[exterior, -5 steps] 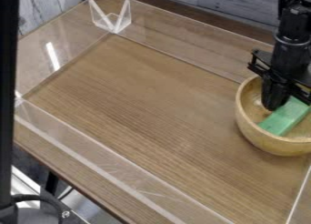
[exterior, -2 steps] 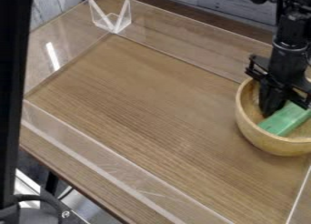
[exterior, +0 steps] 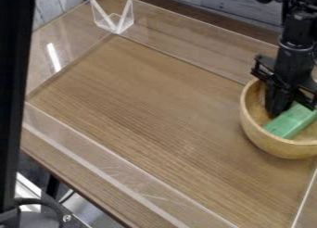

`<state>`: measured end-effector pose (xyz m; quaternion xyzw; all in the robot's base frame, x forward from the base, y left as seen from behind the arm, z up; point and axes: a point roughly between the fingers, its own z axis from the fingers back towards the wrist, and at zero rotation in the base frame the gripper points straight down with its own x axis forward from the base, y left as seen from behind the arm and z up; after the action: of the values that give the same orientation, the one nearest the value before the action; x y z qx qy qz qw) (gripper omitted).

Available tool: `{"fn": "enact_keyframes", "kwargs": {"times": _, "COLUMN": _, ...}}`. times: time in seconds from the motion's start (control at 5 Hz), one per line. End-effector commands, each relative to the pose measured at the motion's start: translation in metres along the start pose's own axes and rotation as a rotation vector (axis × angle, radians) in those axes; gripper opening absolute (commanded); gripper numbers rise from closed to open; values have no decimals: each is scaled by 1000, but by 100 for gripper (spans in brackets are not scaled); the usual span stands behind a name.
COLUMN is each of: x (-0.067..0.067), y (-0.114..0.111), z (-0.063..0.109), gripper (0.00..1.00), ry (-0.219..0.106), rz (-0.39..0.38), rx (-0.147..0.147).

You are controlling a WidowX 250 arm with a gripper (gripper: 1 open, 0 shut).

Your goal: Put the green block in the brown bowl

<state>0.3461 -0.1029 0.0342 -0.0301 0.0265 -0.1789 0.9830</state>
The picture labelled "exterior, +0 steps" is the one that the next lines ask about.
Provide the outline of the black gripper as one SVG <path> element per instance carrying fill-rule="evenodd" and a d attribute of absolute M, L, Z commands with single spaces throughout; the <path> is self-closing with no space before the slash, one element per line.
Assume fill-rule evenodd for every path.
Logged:
<path fill-rule="evenodd" d="M 271 118 L 286 111 L 293 102 L 310 110 L 317 107 L 313 48 L 314 44 L 281 41 L 275 58 L 255 56 L 250 73 L 265 82 L 265 109 Z"/>

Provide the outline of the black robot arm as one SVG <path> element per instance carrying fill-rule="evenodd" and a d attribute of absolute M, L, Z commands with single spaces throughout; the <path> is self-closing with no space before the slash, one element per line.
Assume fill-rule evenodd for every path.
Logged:
<path fill-rule="evenodd" d="M 278 116 L 293 102 L 314 110 L 317 106 L 317 0 L 257 0 L 282 4 L 282 33 L 275 58 L 255 56 L 251 74 L 265 82 L 265 109 Z"/>

